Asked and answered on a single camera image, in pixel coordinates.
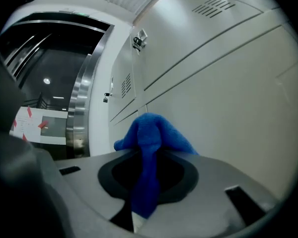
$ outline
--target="vent grille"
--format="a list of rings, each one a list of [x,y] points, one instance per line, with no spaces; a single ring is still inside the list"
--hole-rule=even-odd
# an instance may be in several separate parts
[[[129,73],[126,79],[121,84],[121,98],[124,98],[130,89],[131,89],[131,80],[130,80],[130,73]]]
[[[207,0],[203,4],[194,8],[192,11],[194,13],[204,15],[205,17],[213,18],[214,16],[233,6],[235,6],[234,3],[224,0]]]

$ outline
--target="blue towel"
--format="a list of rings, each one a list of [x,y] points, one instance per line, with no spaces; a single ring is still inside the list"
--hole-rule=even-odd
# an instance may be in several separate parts
[[[188,140],[170,122],[152,113],[136,118],[125,138],[116,141],[114,148],[116,151],[128,148],[140,148],[142,151],[143,171],[131,191],[131,208],[146,219],[156,209],[160,193],[156,178],[156,151],[164,148],[197,154]]]

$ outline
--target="railing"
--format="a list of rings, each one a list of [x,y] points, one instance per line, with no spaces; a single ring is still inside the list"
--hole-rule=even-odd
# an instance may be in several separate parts
[[[23,107],[30,107],[30,108],[36,108],[36,109],[47,109],[47,110],[68,110],[68,107],[63,105],[53,105],[48,104],[42,96],[42,93],[40,93],[39,98],[32,99],[32,100],[26,100],[23,102]]]

